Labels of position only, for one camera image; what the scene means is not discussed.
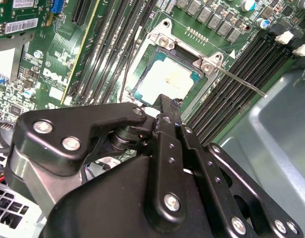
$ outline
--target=hex bolt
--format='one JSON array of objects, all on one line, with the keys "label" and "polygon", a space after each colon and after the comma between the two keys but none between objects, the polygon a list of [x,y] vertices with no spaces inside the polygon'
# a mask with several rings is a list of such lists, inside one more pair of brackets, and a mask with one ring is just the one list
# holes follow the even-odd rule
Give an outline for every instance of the hex bolt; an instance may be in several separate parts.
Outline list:
[{"label": "hex bolt", "polygon": [[62,145],[66,150],[76,151],[81,147],[81,143],[74,137],[67,137],[62,141]]},{"label": "hex bolt", "polygon": [[238,217],[232,217],[232,224],[235,231],[240,235],[246,234],[246,227]]},{"label": "hex bolt", "polygon": [[38,121],[33,124],[33,129],[40,134],[47,134],[53,130],[53,126],[46,121]]},{"label": "hex bolt", "polygon": [[177,212],[180,209],[178,198],[170,193],[164,196],[164,203],[170,211]]},{"label": "hex bolt", "polygon": [[275,225],[281,233],[283,234],[287,233],[287,230],[281,221],[275,220]]},{"label": "hex bolt", "polygon": [[185,130],[188,132],[188,133],[192,133],[192,130],[188,127],[185,128]]},{"label": "hex bolt", "polygon": [[220,153],[221,150],[216,146],[216,145],[213,145],[213,150],[216,152],[216,153]]},{"label": "hex bolt", "polygon": [[134,108],[132,109],[134,113],[136,113],[137,115],[141,116],[142,115],[142,111],[138,108]]},{"label": "hex bolt", "polygon": [[171,123],[171,119],[167,116],[163,117],[163,120],[165,120],[167,123]]},{"label": "hex bolt", "polygon": [[292,222],[287,222],[287,225],[294,234],[296,235],[298,234],[298,230]]}]

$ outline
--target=blue connector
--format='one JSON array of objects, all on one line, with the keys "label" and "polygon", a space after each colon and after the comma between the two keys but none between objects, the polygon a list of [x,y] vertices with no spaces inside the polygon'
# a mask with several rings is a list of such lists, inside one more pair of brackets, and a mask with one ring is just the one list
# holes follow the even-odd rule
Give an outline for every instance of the blue connector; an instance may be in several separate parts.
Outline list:
[{"label": "blue connector", "polygon": [[63,5],[64,5],[64,0],[54,0],[54,4],[51,9],[51,12],[56,13],[56,14],[61,13]]},{"label": "blue connector", "polygon": [[5,78],[0,78],[0,85],[5,83]]}]

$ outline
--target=white connector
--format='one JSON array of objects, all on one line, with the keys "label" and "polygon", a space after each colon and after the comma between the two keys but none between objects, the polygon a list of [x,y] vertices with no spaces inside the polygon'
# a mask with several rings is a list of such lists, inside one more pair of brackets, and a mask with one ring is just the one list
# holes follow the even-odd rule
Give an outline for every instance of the white connector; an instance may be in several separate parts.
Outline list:
[{"label": "white connector", "polygon": [[280,36],[276,37],[276,42],[279,42],[280,44],[286,45],[289,43],[289,41],[293,38],[293,34],[290,31],[286,31]]},{"label": "white connector", "polygon": [[301,45],[300,47],[298,47],[297,49],[292,51],[292,53],[297,56],[304,57],[305,56],[305,44]]}]

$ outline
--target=motherboard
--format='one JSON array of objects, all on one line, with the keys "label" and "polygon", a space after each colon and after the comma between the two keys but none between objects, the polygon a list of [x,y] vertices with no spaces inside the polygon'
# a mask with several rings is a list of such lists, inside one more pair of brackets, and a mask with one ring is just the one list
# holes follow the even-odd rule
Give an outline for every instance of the motherboard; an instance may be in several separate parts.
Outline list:
[{"label": "motherboard", "polygon": [[206,144],[304,56],[305,0],[0,0],[0,120],[165,94]]}]

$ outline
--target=metal rod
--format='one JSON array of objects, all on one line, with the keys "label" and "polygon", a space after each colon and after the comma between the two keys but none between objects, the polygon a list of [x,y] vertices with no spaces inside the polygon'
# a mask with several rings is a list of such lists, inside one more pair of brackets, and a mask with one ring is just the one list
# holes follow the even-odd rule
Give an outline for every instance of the metal rod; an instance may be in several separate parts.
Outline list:
[{"label": "metal rod", "polygon": [[217,66],[217,68],[218,68],[220,71],[222,71],[224,74],[226,74],[226,75],[228,75],[229,77],[231,77],[232,79],[234,79],[234,80],[236,80],[237,82],[239,82],[239,83],[245,85],[246,87],[252,89],[252,90],[255,91],[256,93],[258,93],[261,97],[263,97],[263,98],[267,98],[267,97],[268,97],[268,95],[265,94],[264,92],[262,92],[259,88],[257,88],[257,87],[255,87],[255,86],[251,85],[250,83],[248,83],[248,82],[242,80],[241,78],[239,78],[239,77],[233,75],[232,73],[230,73],[230,72],[224,70],[224,69],[221,68],[221,67],[218,67],[218,66]]}]

